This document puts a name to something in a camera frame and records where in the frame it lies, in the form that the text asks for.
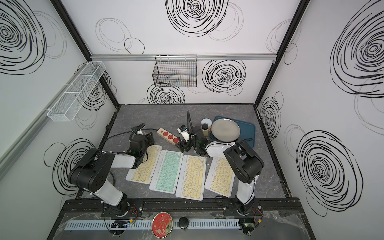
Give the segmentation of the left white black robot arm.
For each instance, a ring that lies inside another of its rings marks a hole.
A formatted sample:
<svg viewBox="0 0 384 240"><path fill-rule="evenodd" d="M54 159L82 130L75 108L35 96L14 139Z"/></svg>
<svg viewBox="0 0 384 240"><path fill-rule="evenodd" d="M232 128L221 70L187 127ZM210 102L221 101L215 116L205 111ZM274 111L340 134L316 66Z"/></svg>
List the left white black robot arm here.
<svg viewBox="0 0 384 240"><path fill-rule="evenodd" d="M130 135L130 147L127 152L111 153L92 148L72 168L68 175L70 184L90 192L103 201L118 217L130 211L126 194L108 181L111 169L137 169L149 159L148 148L155 144L152 133L142 131Z"/></svg>

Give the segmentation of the yellow wireless keyboard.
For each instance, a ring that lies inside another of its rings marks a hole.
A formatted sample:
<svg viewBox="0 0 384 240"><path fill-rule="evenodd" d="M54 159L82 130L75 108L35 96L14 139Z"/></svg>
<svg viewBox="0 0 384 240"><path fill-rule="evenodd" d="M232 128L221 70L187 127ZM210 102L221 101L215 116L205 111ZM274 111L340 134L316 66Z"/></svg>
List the yellow wireless keyboard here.
<svg viewBox="0 0 384 240"><path fill-rule="evenodd" d="M229 198L232 194L235 174L227 159L214 157L205 181L205 189Z"/></svg>
<svg viewBox="0 0 384 240"><path fill-rule="evenodd" d="M207 159L184 155L176 189L176 197L202 201Z"/></svg>

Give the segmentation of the cream power strip red sockets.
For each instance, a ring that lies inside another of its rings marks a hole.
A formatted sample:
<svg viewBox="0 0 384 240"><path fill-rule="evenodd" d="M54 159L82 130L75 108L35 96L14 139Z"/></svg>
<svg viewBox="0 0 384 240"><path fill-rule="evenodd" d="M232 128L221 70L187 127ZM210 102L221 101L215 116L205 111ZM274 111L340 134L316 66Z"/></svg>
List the cream power strip red sockets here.
<svg viewBox="0 0 384 240"><path fill-rule="evenodd" d="M163 128L159 128L157 130L157 133L161 138L171 143L172 145L176 145L180 142L177 136L173 135L172 133L170 133L169 131L166 131Z"/></svg>

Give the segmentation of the teal tray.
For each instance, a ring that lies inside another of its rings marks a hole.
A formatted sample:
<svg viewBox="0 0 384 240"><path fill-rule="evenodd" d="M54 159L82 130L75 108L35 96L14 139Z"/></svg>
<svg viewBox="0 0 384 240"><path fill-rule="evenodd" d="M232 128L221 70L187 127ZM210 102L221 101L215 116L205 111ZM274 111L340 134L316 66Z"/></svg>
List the teal tray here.
<svg viewBox="0 0 384 240"><path fill-rule="evenodd" d="M239 138L237 140L241 140L241 139L248 139L248 138L252 138L253 141L251 142L246 142L248 143L251 147L254 147L255 146L255 131L256 131L256 127L254 124L252 123L248 123L248 122L244 122L244 121L241 121L241 120L236 120L236 119L231 119L231 118L227 118L227 117L222 117L222 116L216 116L214 118L214 121L215 120L218 120L218 119L230 119L230 120L233 120L234 122L236 122L240 129L241 129L241 135L239 136ZM226 143L226 142L221 142L219 140L217 140L212 132L210 133L210 138L214 141L217 141L217 142L220 142L220 143Z"/></svg>

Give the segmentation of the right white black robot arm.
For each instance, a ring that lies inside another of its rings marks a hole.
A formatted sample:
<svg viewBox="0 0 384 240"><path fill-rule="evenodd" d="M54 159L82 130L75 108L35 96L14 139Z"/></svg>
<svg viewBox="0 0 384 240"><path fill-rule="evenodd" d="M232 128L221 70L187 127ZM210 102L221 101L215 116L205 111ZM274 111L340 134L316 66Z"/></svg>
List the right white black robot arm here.
<svg viewBox="0 0 384 240"><path fill-rule="evenodd" d="M255 201L255 186L265 164L246 140L231 142L209 141L198 127L178 128L179 143L184 151L194 149L201 157L223 158L239 180L236 194L237 212L249 213Z"/></svg>

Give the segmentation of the mint green wireless keyboard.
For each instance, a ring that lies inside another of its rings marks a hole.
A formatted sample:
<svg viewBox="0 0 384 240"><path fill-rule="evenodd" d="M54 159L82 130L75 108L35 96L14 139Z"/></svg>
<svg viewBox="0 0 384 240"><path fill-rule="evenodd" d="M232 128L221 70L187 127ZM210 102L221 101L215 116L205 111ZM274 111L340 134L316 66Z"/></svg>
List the mint green wireless keyboard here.
<svg viewBox="0 0 384 240"><path fill-rule="evenodd" d="M162 150L150 183L150 190L168 194L176 192L183 153Z"/></svg>

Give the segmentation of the grey round plate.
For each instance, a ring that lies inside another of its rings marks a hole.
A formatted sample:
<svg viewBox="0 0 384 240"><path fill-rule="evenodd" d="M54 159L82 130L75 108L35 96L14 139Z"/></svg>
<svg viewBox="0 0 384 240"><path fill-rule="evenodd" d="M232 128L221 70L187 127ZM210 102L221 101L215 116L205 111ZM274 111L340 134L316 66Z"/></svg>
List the grey round plate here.
<svg viewBox="0 0 384 240"><path fill-rule="evenodd" d="M234 142L241 135L239 125L230 119L215 120L211 127L213 136L221 142Z"/></svg>

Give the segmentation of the black round knob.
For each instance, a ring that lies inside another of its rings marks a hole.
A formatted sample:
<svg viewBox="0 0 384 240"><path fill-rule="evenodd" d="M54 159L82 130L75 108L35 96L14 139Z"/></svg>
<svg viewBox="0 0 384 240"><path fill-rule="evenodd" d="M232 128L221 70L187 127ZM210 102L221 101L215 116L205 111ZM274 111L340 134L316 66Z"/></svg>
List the black round knob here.
<svg viewBox="0 0 384 240"><path fill-rule="evenodd" d="M182 230L186 230L189 226L189 219L186 217L181 217L178 221L178 227Z"/></svg>

